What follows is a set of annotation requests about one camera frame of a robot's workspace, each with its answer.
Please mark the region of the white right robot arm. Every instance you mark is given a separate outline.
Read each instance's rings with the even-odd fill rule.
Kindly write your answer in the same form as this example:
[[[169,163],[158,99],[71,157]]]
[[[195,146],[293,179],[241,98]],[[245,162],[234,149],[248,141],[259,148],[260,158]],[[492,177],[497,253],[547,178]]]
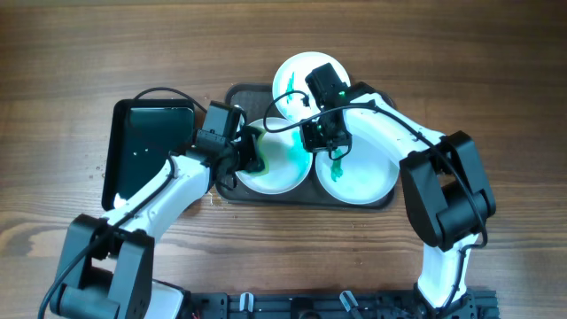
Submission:
[[[424,243],[417,289],[438,314],[447,312],[465,293],[469,252],[486,246],[485,224],[496,210],[472,138],[417,124],[364,82],[308,88],[320,110],[300,125],[308,151],[334,150],[359,136],[397,163],[408,220]]]

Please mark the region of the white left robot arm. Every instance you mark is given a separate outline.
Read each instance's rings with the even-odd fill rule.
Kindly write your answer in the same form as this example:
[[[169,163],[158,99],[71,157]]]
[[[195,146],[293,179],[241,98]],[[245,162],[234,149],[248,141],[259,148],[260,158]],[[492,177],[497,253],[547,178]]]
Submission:
[[[226,136],[201,130],[187,152],[118,208],[76,217],[66,231],[53,284],[38,315],[65,318],[189,318],[190,292],[153,278],[156,242],[193,202],[228,175],[261,172],[265,132],[244,126]]]

